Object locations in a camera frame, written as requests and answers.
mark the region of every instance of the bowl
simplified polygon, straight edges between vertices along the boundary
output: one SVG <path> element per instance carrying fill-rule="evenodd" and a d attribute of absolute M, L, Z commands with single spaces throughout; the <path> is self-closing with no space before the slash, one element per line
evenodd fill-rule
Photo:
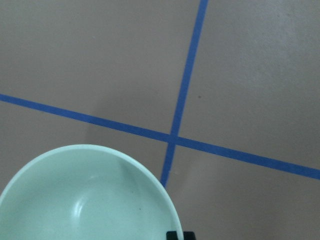
<path fill-rule="evenodd" d="M 117 150 L 63 146 L 25 165 L 0 196 L 1 240 L 166 240 L 183 231 L 157 178 Z"/>

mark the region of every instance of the blue stripe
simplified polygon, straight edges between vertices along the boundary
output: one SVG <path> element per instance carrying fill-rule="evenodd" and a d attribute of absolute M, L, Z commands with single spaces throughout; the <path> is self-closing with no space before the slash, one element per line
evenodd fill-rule
<path fill-rule="evenodd" d="M 193 71 L 194 63 L 196 59 L 196 53 L 197 53 L 197 48 L 199 44 L 200 34 L 201 34 L 202 26 L 204 23 L 205 15 L 206 15 L 207 5 L 208 5 L 208 0 L 201 0 L 199 3 L 199 8 L 198 8 L 198 12 L 195 19 L 189 51 L 186 58 L 184 72 L 183 72 L 182 81 L 180 85 L 180 91 L 179 91 L 175 112 L 174 112 L 174 117 L 172 121 L 172 127 L 170 132 L 172 136 L 178 136 L 179 134 L 181 120 L 182 120 L 184 108 L 186 105 L 190 79 L 191 79 L 191 75 L 192 75 L 192 71 Z M 167 184 L 173 158 L 174 158 L 174 151 L 172 151 L 172 149 L 174 149 L 174 147 L 168 144 L 164 163 L 163 163 L 162 174 L 161 174 L 161 183 L 163 186 L 166 186 Z"/>
<path fill-rule="evenodd" d="M 239 160 L 249 164 L 255 164 L 255 165 L 259 165 L 259 166 L 263 166 L 271 169 L 284 171 L 291 174 L 296 174 L 296 175 L 320 180 L 320 170 L 315 168 L 301 166 L 301 165 L 297 165 L 297 164 L 293 164 L 285 161 L 275 160 L 272 158 L 258 156 L 258 155 L 250 154 L 247 152 L 233 150 L 230 148 L 216 146 L 216 145 L 195 141 L 195 140 L 191 140 L 183 137 L 178 137 L 176 140 L 176 144 L 182 147 L 187 147 L 187 148 L 203 151 L 206 153 Z"/>
<path fill-rule="evenodd" d="M 142 137 L 150 138 L 150 139 L 155 139 L 163 142 L 168 143 L 168 148 L 166 152 L 166 157 L 165 159 L 167 162 L 165 162 L 164 166 L 166 167 L 161 175 L 161 182 L 166 185 L 170 173 L 170 167 L 172 164 L 172 159 L 175 153 L 175 145 L 179 145 L 182 147 L 190 148 L 190 149 L 195 149 L 199 150 L 202 152 L 210 153 L 210 154 L 215 154 L 218 156 L 254 164 L 254 165 L 259 165 L 275 170 L 280 170 L 284 171 L 287 173 L 291 174 L 296 174 L 308 178 L 313 178 L 313 179 L 318 179 L 320 180 L 320 170 L 311 168 L 311 167 L 306 167 L 302 165 L 297 165 L 285 161 L 280 161 L 280 160 L 275 160 L 272 158 L 268 157 L 263 157 L 263 156 L 258 156 L 238 150 L 233 150 L 230 148 L 222 147 L 222 146 L 217 146 L 217 145 L 212 145 L 208 144 L 205 142 L 201 141 L 196 141 L 196 140 L 191 140 L 183 137 L 176 137 L 176 136 L 171 136 L 166 133 L 158 132 L 158 131 L 153 131 L 149 129 L 145 129 L 142 127 L 137 127 L 137 126 L 132 126 L 116 121 L 111 121 L 107 119 L 103 119 L 100 117 L 95 117 L 95 116 L 90 116 L 87 114 L 82 114 L 79 112 L 75 111 L 70 111 L 70 110 L 65 110 L 62 108 L 54 107 L 54 106 L 49 106 L 29 100 L 24 100 L 21 98 L 13 97 L 13 96 L 8 96 L 4 94 L 0 94 L 0 101 L 14 104 L 14 105 L 19 105 L 22 107 L 34 109 L 34 110 L 39 110 L 42 112 L 66 117 L 69 119 L 74 119 L 94 125 L 99 125 L 102 127 L 110 128 L 110 129 L 115 129 L 119 130 L 122 132 L 130 133 L 130 134 L 135 134 L 139 135 Z"/>
<path fill-rule="evenodd" d="M 147 137 L 150 139 L 155 139 L 163 142 L 170 142 L 172 139 L 171 136 L 166 133 L 153 131 L 153 130 L 149 130 L 149 129 L 138 127 L 138 126 L 132 126 L 129 124 L 124 124 L 124 123 L 120 123 L 112 120 L 107 120 L 101 117 L 96 117 L 96 116 L 91 116 L 91 115 L 87 115 L 87 114 L 83 114 L 75 111 L 70 111 L 70 110 L 62 109 L 55 106 L 45 105 L 45 104 L 37 103 L 34 101 L 24 100 L 24 99 L 13 97 L 13 96 L 0 94 L 0 100 L 3 102 L 19 105 L 22 107 L 39 110 L 49 114 L 59 115 L 69 119 L 75 119 L 85 123 L 107 127 L 110 129 L 115 129 L 115 130 L 123 131 L 126 133 L 135 134 L 135 135 L 139 135 L 142 137 Z"/>

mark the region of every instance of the blue tape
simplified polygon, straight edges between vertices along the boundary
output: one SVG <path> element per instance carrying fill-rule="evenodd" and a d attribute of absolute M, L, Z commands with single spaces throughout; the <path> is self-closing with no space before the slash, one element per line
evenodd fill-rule
<path fill-rule="evenodd" d="M 171 136 L 166 133 L 149 130 L 146 128 L 133 126 L 129 124 L 124 124 L 117 121 L 107 120 L 101 117 L 96 117 L 96 116 L 91 116 L 91 115 L 87 115 L 87 114 L 83 114 L 75 111 L 70 111 L 70 110 L 59 108 L 59 107 L 45 105 L 38 102 L 29 101 L 29 100 L 25 100 L 25 99 L 13 97 L 13 96 L 0 94 L 0 100 L 3 102 L 19 105 L 22 107 L 39 110 L 49 114 L 59 115 L 69 119 L 74 119 L 74 120 L 78 120 L 78 121 L 89 123 L 89 124 L 107 127 L 110 129 L 115 129 L 122 132 L 135 134 L 138 136 L 155 139 L 163 142 L 170 142 L 172 139 Z"/>
<path fill-rule="evenodd" d="M 254 155 L 254 154 L 250 154 L 250 153 L 246 153 L 238 150 L 233 150 L 233 149 L 222 147 L 222 146 L 212 145 L 212 144 L 208 144 L 201 141 L 191 140 L 183 137 L 176 137 L 166 133 L 157 132 L 157 131 L 145 129 L 142 127 L 132 126 L 132 125 L 116 122 L 116 121 L 111 121 L 111 120 L 103 119 L 100 117 L 90 116 L 90 115 L 82 114 L 75 111 L 65 110 L 62 108 L 49 106 L 49 105 L 45 105 L 45 104 L 41 104 L 41 103 L 37 103 L 37 102 L 25 100 L 25 99 L 13 97 L 13 96 L 8 96 L 4 94 L 0 94 L 0 101 L 34 109 L 34 110 L 39 110 L 49 114 L 66 117 L 69 119 L 74 119 L 74 120 L 78 120 L 78 121 L 82 121 L 82 122 L 86 122 L 94 125 L 99 125 L 99 126 L 110 128 L 110 129 L 119 130 L 119 131 L 130 133 L 130 134 L 139 135 L 139 136 L 150 138 L 150 139 L 167 142 L 168 148 L 165 156 L 166 161 L 164 163 L 164 166 L 163 166 L 164 169 L 161 175 L 161 182 L 164 186 L 167 184 L 167 181 L 169 178 L 170 168 L 172 165 L 176 145 L 199 150 L 199 151 L 210 153 L 210 154 L 215 154 L 218 156 L 222 156 L 222 157 L 226 157 L 226 158 L 230 158 L 230 159 L 234 159 L 234 160 L 238 160 L 238 161 L 242 161 L 250 164 L 255 164 L 255 165 L 259 165 L 259 166 L 263 166 L 263 167 L 267 167 L 275 170 L 284 171 L 291 174 L 296 174 L 296 175 L 320 180 L 320 170 L 316 168 L 311 168 L 311 167 L 301 166 L 301 165 L 297 165 L 297 164 L 293 164 L 285 161 L 275 160 L 272 158 L 258 156 L 258 155 Z"/>
<path fill-rule="evenodd" d="M 182 120 L 184 108 L 186 105 L 190 79 L 191 79 L 192 71 L 194 68 L 197 48 L 199 45 L 200 34 L 201 34 L 202 26 L 204 23 L 205 15 L 206 15 L 207 5 L 208 5 L 208 0 L 201 0 L 199 3 L 198 12 L 196 15 L 193 33 L 191 37 L 191 42 L 188 50 L 188 55 L 187 55 L 185 66 L 184 66 L 182 81 L 180 85 L 180 91 L 179 91 L 175 112 L 174 112 L 174 117 L 172 121 L 170 134 L 171 136 L 174 136 L 174 137 L 178 136 L 179 134 L 181 120 Z M 174 149 L 174 147 L 171 144 L 168 144 L 163 167 L 162 167 L 162 174 L 161 174 L 161 183 L 164 187 L 167 185 L 173 158 L 174 158 L 174 150 L 172 149 Z"/>

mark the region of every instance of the mint green bowl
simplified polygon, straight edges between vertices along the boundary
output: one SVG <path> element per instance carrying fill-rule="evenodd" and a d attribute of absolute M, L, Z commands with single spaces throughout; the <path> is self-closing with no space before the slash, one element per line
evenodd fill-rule
<path fill-rule="evenodd" d="M 0 240 L 165 240 L 183 231 L 156 177 L 117 150 L 70 145 L 25 165 L 0 196 Z"/>

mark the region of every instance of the gray surface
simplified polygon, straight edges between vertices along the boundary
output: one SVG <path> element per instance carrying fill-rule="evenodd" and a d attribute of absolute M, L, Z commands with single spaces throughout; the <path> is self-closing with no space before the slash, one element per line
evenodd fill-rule
<path fill-rule="evenodd" d="M 0 1 L 0 93 L 169 133 L 198 1 Z M 181 137 L 320 169 L 320 2 L 210 1 Z M 0 192 L 60 146 L 160 178 L 167 144 L 0 102 Z M 319 239 L 320 181 L 177 147 L 167 190 L 198 240 Z"/>
<path fill-rule="evenodd" d="M 320 1 L 211 1 L 180 135 L 320 168 Z"/>

